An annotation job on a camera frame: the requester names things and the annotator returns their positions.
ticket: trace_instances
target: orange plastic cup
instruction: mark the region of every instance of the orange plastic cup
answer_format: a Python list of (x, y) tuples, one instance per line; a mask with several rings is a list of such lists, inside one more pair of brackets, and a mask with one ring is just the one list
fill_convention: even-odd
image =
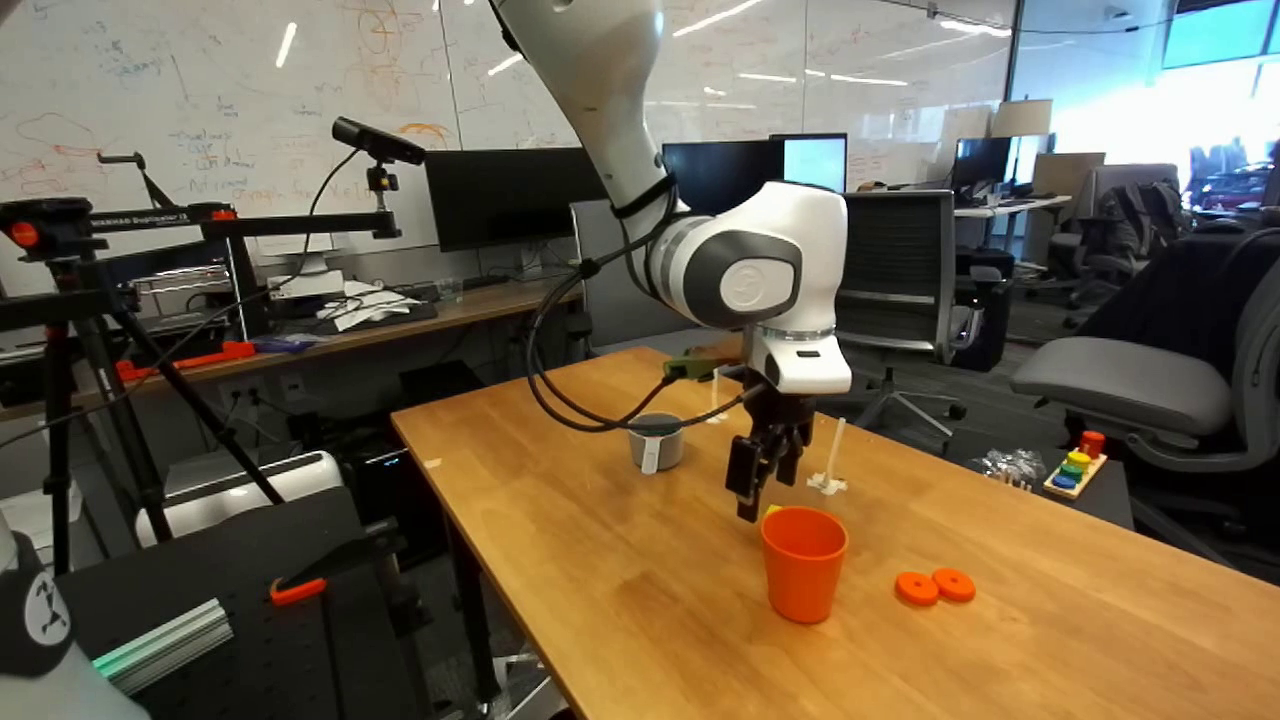
[(844, 569), (844, 523), (819, 507), (777, 507), (759, 519), (766, 605), (793, 625), (831, 617)]

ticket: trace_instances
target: orange disc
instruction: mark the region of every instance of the orange disc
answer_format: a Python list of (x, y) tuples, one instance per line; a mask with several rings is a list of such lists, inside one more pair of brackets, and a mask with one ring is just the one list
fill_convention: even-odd
[(938, 591), (945, 602), (950, 602), (950, 605), (969, 605), (969, 602), (975, 597), (975, 583), (970, 583), (965, 572), (956, 572), (956, 569), (930, 572), (930, 583), (937, 583), (937, 591)]
[(937, 605), (937, 583), (930, 583), (930, 575), (898, 572), (892, 589), (897, 589), (897, 597), (898, 597), (904, 605), (917, 605), (917, 610)]

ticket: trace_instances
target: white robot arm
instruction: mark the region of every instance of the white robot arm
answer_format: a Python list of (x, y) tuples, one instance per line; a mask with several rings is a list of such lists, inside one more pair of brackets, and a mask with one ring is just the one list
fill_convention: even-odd
[(644, 293), (697, 326), (742, 330), (748, 365), (784, 396), (849, 393), (835, 345), (844, 195), (765, 185), (723, 215), (675, 215), (675, 185), (644, 134), (644, 83), (663, 40), (660, 0), (492, 0), (590, 155)]

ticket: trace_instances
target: table leg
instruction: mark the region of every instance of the table leg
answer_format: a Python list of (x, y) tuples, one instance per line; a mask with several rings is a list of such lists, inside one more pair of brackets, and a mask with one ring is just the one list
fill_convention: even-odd
[(448, 523), (448, 560), (450, 560), (456, 597), (460, 597), (463, 633), (468, 633), (468, 654), (471, 654), (471, 681), (474, 681), (479, 706), (488, 706), (488, 702), (500, 698), (500, 684), (495, 684), (495, 671), (492, 671), (479, 560), (468, 547), (468, 539), (456, 532), (456, 523), (450, 519), (445, 519), (445, 523)]

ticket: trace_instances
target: whiteboard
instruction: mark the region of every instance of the whiteboard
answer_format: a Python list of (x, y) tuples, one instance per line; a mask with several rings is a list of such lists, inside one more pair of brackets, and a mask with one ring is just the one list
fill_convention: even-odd
[[(136, 167), (95, 164), (95, 152), (139, 152), (175, 203), (298, 215), (347, 155), (326, 137), (337, 118), (450, 145), (428, 0), (19, 0), (0, 26), (0, 95), (0, 202), (146, 209)], [(321, 211), (368, 211), (368, 164), (350, 160)], [(398, 230), (423, 238), (423, 172), (391, 172)]]

